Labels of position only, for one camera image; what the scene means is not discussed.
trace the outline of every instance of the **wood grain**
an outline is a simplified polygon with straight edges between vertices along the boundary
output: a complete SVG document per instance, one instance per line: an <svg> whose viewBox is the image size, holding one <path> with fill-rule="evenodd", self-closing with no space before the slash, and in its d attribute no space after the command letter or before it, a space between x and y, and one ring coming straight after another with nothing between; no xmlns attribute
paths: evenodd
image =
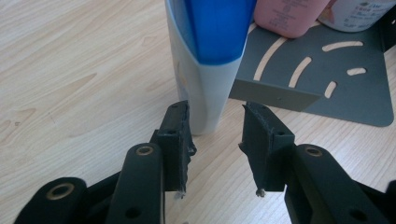
<svg viewBox="0 0 396 224"><path fill-rule="evenodd" d="M393 109L396 48L385 54ZM163 0L0 1L0 223L44 184L88 185L116 173L177 101ZM243 102L196 136L187 195L166 193L167 223L288 223L282 193L255 195L238 149ZM384 190L396 172L386 128L272 108L296 143L325 147L360 182Z"/></svg>

